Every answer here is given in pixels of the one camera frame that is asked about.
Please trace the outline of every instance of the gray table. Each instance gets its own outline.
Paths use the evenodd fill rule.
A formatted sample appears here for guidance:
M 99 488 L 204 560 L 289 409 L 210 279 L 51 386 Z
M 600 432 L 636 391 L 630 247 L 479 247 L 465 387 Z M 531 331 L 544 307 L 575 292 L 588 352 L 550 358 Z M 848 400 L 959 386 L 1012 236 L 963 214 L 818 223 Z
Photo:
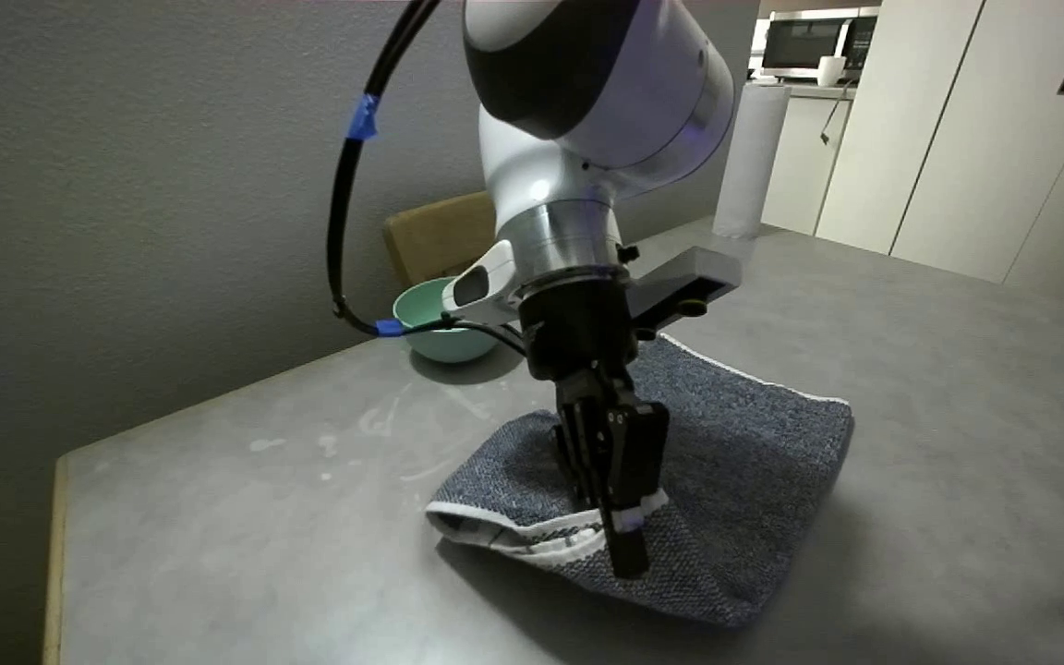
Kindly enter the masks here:
M 66 456 L 48 657 L 1064 662 L 1064 302 L 765 236 L 745 287 L 674 338 L 857 406 L 836 499 L 758 627 L 443 549 L 426 494 L 550 391 L 506 354 L 438 372 L 360 343 Z

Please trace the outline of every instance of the gray cloth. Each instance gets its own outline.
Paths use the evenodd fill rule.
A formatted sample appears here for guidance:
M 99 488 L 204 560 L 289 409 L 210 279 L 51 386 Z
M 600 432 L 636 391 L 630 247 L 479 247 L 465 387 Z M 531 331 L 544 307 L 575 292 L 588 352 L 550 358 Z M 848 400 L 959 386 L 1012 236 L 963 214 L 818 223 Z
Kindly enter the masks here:
M 641 525 L 650 574 L 616 579 L 600 520 L 572 512 L 554 418 L 501 427 L 426 505 L 465 549 L 499 550 L 656 614 L 743 627 L 780 593 L 852 437 L 839 400 L 759 386 L 653 342 L 636 391 L 672 409 L 662 492 Z

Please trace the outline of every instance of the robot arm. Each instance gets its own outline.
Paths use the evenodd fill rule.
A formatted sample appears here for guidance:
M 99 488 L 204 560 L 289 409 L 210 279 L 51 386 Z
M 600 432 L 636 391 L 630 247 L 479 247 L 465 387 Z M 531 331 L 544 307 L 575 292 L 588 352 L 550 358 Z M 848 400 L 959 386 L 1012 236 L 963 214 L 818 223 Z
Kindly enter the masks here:
M 736 285 L 717 264 L 636 283 L 613 204 L 698 169 L 732 122 L 732 74 L 678 0 L 465 0 L 493 247 L 451 283 L 460 321 L 517 320 L 557 387 L 557 460 L 597 505 L 616 578 L 645 570 L 668 409 L 636 400 L 636 342 Z

